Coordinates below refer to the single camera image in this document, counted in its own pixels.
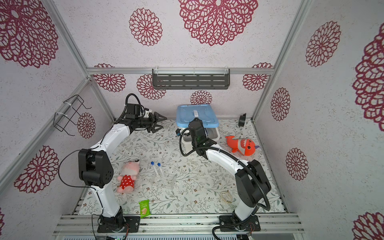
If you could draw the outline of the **blue plastic bin lid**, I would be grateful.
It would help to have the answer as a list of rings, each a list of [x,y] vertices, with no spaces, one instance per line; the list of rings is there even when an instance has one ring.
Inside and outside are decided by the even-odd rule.
[[[176,122],[179,128],[187,128],[195,118],[203,122],[204,128],[218,128],[219,120],[208,104],[203,105],[180,105],[177,108]]]

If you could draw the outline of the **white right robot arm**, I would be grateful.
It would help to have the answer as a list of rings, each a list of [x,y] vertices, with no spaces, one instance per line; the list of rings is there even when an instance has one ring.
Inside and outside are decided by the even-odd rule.
[[[271,210],[271,204],[267,197],[272,189],[266,173],[257,160],[247,162],[235,157],[233,154],[223,150],[217,142],[206,135],[203,121],[194,118],[187,128],[192,137],[193,149],[184,153],[184,157],[197,153],[211,162],[214,162],[235,177],[236,187],[240,201],[228,220],[221,221],[218,226],[213,227],[212,234],[218,239],[216,231],[246,231],[248,227],[256,230],[256,213],[262,208]]]

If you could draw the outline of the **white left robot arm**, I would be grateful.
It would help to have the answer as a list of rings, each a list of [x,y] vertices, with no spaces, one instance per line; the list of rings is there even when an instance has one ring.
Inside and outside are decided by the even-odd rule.
[[[120,117],[116,120],[102,140],[91,149],[80,150],[78,154],[80,179],[98,198],[102,208],[98,233],[119,233],[128,227],[123,209],[118,204],[111,185],[114,169],[109,156],[133,131],[145,129],[149,133],[156,133],[163,128],[158,123],[167,119],[151,110],[144,114],[128,116],[128,118]]]

